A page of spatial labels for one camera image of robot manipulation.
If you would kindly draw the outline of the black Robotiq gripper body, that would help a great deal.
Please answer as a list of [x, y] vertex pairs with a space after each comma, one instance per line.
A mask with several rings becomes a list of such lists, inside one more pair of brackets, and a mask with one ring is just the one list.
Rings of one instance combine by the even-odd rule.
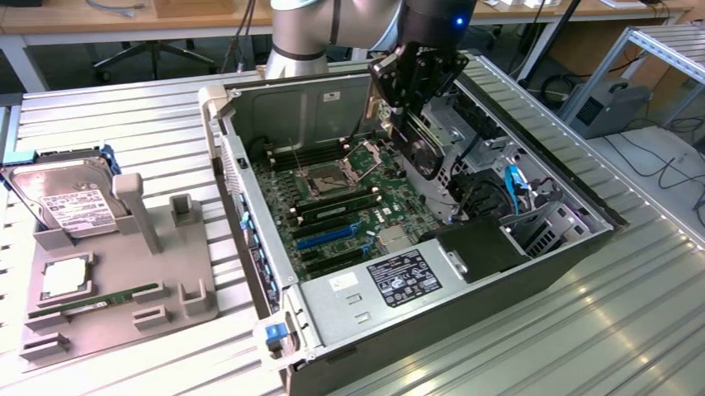
[[470, 0], [405, 0], [401, 2], [397, 47], [401, 53], [422, 48], [456, 50], [476, 10]]

